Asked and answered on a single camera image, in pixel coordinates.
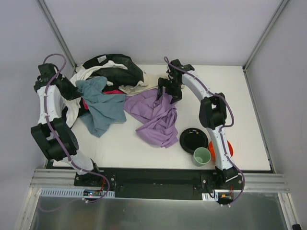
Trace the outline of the black mesh cloth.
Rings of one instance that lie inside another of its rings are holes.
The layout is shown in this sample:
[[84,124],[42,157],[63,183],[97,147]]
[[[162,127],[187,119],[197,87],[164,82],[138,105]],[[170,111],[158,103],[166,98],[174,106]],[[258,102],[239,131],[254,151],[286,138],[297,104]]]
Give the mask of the black mesh cloth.
[[143,71],[123,54],[103,54],[96,56],[82,64],[84,69],[98,67],[91,77],[106,77],[116,86],[136,86],[144,81]]

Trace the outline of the white cloth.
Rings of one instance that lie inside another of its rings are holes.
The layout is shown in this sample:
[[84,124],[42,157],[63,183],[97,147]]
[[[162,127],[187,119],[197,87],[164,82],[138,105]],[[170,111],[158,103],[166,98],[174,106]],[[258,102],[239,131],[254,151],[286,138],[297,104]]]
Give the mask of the white cloth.
[[[126,66],[124,66],[123,64],[117,64],[113,61],[108,61],[106,64],[102,65],[102,66],[94,66],[91,67],[89,69],[85,69],[84,66],[79,66],[77,67],[77,73],[74,74],[69,81],[73,84],[73,86],[76,86],[76,82],[77,81],[84,81],[87,80],[92,73],[100,70],[100,69],[107,69],[107,68],[111,68],[111,69],[125,69],[127,70],[128,68]],[[81,101],[81,97],[78,96],[76,99],[72,99],[72,100],[67,100],[64,99],[64,97],[62,97],[64,104],[67,107],[67,113],[66,113],[66,124],[68,125],[68,127],[72,127],[73,124],[75,123],[78,113],[79,113],[79,109],[80,109],[80,101]]]

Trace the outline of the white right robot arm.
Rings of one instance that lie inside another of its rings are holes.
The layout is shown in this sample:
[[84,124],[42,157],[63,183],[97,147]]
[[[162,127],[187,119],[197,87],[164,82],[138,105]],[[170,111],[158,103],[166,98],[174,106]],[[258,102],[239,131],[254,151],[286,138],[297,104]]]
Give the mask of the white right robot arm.
[[182,85],[188,87],[200,102],[199,121],[210,135],[215,152],[215,169],[223,183],[238,177],[239,170],[231,160],[225,128],[234,125],[234,115],[223,93],[210,90],[197,76],[191,64],[182,65],[179,59],[167,63],[168,78],[159,78],[157,100],[166,93],[171,104],[182,99]]

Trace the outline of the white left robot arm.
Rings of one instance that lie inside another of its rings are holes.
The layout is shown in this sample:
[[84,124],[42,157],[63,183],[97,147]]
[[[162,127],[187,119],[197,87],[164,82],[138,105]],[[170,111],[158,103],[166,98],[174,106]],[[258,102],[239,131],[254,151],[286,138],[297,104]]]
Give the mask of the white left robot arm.
[[63,99],[55,84],[61,73],[50,63],[39,65],[38,69],[40,76],[34,90],[40,100],[40,117],[38,124],[31,128],[32,137],[49,161],[65,162],[80,176],[98,174],[97,165],[79,150],[75,134],[62,117]]

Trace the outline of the lilac cloth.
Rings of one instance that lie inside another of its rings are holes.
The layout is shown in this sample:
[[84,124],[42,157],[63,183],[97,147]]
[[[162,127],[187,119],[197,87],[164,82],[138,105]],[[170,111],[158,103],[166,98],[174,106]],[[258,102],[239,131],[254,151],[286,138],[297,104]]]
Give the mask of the lilac cloth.
[[157,89],[150,89],[128,96],[124,110],[142,123],[135,131],[143,141],[152,146],[169,148],[178,142],[177,109],[171,104],[170,95],[164,93],[157,99],[157,93]]

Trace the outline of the blue-grey cloth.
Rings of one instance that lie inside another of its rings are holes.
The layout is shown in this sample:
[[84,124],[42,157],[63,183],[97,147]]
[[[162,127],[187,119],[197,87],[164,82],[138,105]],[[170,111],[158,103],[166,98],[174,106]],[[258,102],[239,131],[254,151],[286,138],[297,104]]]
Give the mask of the blue-grey cloth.
[[101,137],[112,123],[126,122],[124,113],[125,94],[106,94],[106,77],[96,77],[89,80],[79,80],[76,87],[88,106],[89,112],[80,117],[89,132]]

